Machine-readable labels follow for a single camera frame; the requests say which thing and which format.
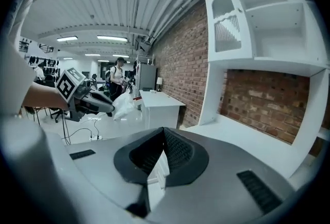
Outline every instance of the ceiling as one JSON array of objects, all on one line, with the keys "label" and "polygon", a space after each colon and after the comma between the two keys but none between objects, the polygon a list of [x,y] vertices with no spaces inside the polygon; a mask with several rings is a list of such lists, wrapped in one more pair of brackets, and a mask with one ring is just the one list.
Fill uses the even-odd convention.
[{"label": "ceiling", "polygon": [[[150,47],[193,1],[197,0],[34,0],[22,36],[66,54],[99,53],[110,60],[115,60],[112,54],[135,57],[136,40]],[[97,35],[128,42],[99,40]],[[56,41],[67,36],[78,40]]]}]

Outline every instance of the white table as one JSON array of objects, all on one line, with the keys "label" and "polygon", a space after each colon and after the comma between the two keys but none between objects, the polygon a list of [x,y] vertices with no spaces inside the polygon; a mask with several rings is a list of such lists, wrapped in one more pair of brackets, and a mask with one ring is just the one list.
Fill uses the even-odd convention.
[{"label": "white table", "polygon": [[185,106],[163,92],[146,92],[140,90],[142,96],[142,115],[145,129],[172,127],[176,129],[180,106]]}]

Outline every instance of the white plastic bag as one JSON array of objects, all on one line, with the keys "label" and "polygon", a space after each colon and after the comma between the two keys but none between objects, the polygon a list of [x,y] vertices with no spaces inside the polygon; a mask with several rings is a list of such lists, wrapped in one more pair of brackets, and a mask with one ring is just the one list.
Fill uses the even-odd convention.
[{"label": "white plastic bag", "polygon": [[115,107],[113,119],[125,117],[128,113],[134,110],[133,98],[129,94],[129,89],[121,94],[112,104]]}]

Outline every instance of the table lamp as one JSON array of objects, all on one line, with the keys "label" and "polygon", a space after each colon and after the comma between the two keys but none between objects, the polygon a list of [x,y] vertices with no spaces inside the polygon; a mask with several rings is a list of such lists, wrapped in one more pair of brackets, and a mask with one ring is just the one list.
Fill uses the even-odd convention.
[{"label": "table lamp", "polygon": [[160,90],[160,87],[161,87],[161,85],[163,84],[163,78],[158,77],[158,78],[157,78],[157,82],[156,82],[156,84],[158,85],[157,92],[160,92],[160,91],[161,91],[161,90]]}]

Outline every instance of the arched cabinet door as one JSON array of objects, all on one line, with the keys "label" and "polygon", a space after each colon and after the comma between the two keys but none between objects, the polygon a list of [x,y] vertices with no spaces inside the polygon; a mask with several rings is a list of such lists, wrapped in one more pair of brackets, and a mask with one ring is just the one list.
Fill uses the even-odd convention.
[{"label": "arched cabinet door", "polygon": [[253,58],[250,30],[240,0],[206,0],[208,61]]}]

